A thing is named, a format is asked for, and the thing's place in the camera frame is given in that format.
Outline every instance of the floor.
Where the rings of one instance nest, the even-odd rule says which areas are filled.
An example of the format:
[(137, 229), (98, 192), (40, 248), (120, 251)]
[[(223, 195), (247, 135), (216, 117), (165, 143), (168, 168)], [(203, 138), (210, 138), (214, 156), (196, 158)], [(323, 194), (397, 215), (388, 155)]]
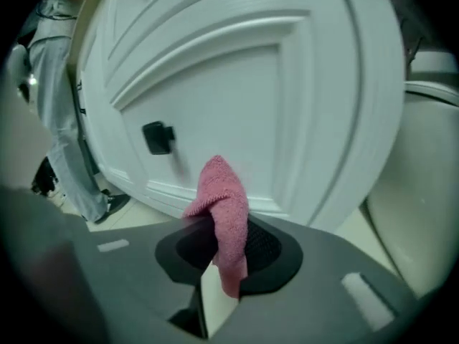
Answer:
[[(107, 188), (112, 194), (120, 194), (120, 191), (108, 183), (102, 175), (96, 176), (96, 181), (100, 189)], [(65, 200), (60, 206), (61, 210), (68, 214), (77, 214), (73, 205)], [(143, 226), (147, 224), (162, 223), (170, 220), (160, 211), (131, 199), (124, 208), (118, 213), (110, 216), (102, 224), (87, 223), (90, 231), (102, 231), (107, 229), (121, 229), (133, 226)], [(354, 244), (361, 251), (379, 262), (383, 267), (397, 275), (396, 269), (390, 262), (389, 257), (379, 243), (377, 236), (370, 227), (361, 209), (356, 209), (354, 213), (338, 228), (336, 234)], [(202, 294), (204, 316), (207, 324), (209, 336), (212, 336), (222, 323), (230, 316), (237, 306), (237, 300), (230, 298), (223, 293), (220, 284), (218, 269), (210, 264), (202, 276)]]

